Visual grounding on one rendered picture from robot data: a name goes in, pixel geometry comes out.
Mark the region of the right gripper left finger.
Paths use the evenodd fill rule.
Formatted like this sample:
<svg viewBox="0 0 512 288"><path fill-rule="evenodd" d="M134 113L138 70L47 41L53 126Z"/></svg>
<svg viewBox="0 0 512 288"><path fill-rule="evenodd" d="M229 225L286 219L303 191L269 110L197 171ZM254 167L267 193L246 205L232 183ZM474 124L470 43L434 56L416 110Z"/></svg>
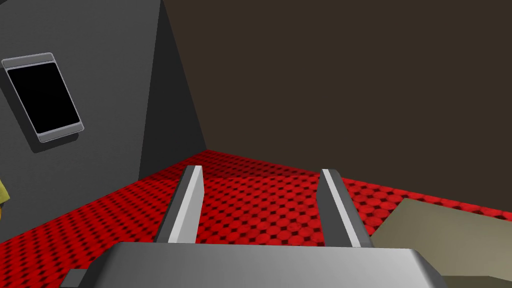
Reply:
<svg viewBox="0 0 512 288"><path fill-rule="evenodd" d="M204 196L203 166L188 165L176 186L154 241L194 244Z"/></svg>

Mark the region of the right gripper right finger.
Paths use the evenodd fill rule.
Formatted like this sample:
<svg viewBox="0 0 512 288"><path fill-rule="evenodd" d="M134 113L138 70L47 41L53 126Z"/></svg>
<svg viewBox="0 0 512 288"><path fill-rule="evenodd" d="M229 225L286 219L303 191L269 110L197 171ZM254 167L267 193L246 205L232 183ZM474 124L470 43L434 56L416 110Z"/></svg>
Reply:
<svg viewBox="0 0 512 288"><path fill-rule="evenodd" d="M321 170L316 203L326 247L373 247L360 214L335 169Z"/></svg>

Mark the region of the olive beige table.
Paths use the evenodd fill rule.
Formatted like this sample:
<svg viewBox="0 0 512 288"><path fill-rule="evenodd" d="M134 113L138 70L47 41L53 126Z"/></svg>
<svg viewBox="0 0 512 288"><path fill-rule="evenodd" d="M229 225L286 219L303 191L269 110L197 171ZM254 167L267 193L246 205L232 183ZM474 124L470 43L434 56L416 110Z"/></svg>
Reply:
<svg viewBox="0 0 512 288"><path fill-rule="evenodd" d="M510 221L405 199L371 239L417 250L448 288L512 288Z"/></svg>

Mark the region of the yellow object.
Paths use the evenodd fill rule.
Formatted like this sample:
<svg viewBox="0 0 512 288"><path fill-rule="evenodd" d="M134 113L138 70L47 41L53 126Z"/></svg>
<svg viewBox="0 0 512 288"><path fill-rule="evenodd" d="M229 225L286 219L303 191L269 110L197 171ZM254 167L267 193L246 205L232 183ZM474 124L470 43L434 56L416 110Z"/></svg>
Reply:
<svg viewBox="0 0 512 288"><path fill-rule="evenodd" d="M7 192L4 184L2 183L2 181L0 180L0 219L2 218L2 211L3 211L3 206L4 204L10 200L10 195L9 193Z"/></svg>

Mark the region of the black wall screen grey frame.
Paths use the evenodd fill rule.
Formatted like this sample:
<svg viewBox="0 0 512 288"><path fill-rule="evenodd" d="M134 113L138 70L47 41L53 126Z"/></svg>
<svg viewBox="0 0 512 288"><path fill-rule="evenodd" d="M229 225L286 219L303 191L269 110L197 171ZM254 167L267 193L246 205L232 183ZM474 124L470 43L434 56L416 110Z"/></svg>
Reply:
<svg viewBox="0 0 512 288"><path fill-rule="evenodd" d="M40 143L85 129L50 52L6 58L1 64Z"/></svg>

